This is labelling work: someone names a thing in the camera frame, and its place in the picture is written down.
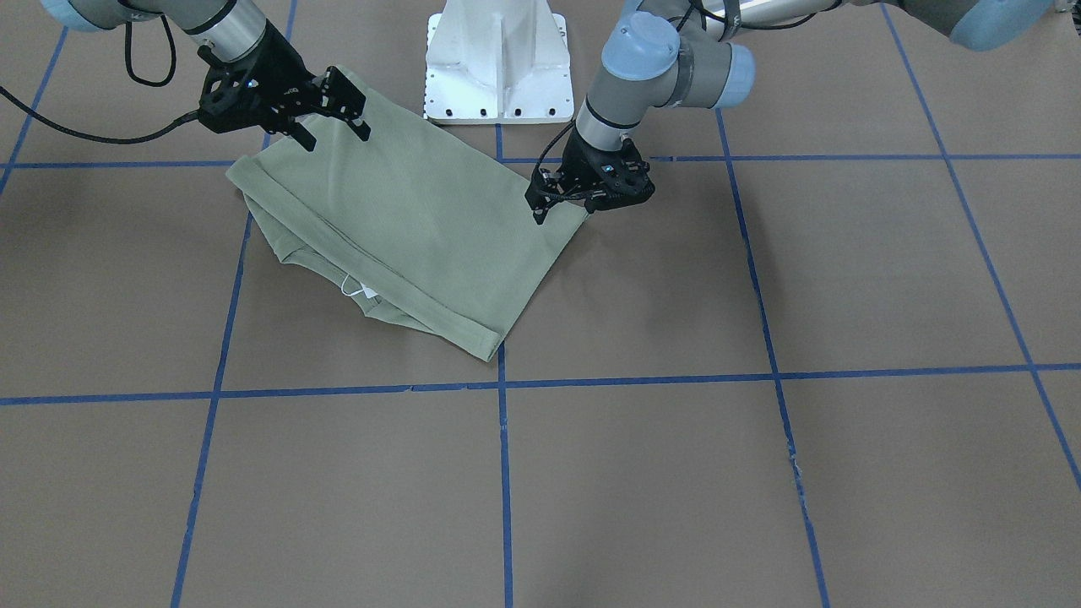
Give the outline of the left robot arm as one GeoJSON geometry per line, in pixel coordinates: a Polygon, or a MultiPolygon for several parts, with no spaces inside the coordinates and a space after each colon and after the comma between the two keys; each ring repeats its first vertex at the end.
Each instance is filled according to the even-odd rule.
{"type": "Polygon", "coordinates": [[[838,1],[627,1],[602,47],[578,115],[551,171],[534,166],[524,195],[536,223],[560,203],[584,210],[643,204],[655,187],[633,132],[653,108],[722,109],[755,85],[743,31],[792,30],[840,8],[838,1]]]}

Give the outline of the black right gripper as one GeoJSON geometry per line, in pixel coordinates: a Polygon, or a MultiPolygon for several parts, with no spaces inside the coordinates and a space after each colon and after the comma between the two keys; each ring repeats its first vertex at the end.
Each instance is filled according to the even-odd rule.
{"type": "Polygon", "coordinates": [[[272,24],[244,57],[221,61],[208,43],[198,54],[209,65],[198,120],[214,133],[258,125],[267,133],[292,135],[305,151],[313,153],[317,138],[297,120],[317,114],[343,121],[360,141],[371,137],[363,119],[366,96],[339,67],[329,66],[322,76],[309,72],[272,24]]]}

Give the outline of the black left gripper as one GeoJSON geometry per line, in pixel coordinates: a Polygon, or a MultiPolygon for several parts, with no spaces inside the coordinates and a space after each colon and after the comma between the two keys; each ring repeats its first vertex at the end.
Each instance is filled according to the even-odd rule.
{"type": "Polygon", "coordinates": [[[584,142],[578,128],[565,127],[540,151],[524,199],[537,225],[544,225],[549,211],[563,201],[582,201],[587,213],[644,204],[655,193],[649,169],[633,138],[622,136],[615,151],[595,149],[584,142]],[[540,168],[548,151],[565,135],[568,145],[559,169],[540,168]]]}

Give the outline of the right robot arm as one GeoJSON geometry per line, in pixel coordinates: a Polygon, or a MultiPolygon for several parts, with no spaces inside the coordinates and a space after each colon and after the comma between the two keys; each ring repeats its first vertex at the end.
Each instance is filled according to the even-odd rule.
{"type": "Polygon", "coordinates": [[[138,138],[108,138],[74,131],[31,114],[61,133],[104,144],[134,145],[198,121],[213,133],[262,128],[313,151],[317,140],[301,117],[341,120],[361,141],[371,137],[363,119],[366,96],[336,67],[309,72],[301,54],[253,1],[43,1],[44,10],[70,30],[101,32],[138,22],[176,24],[193,40],[209,67],[199,106],[138,138]]]}

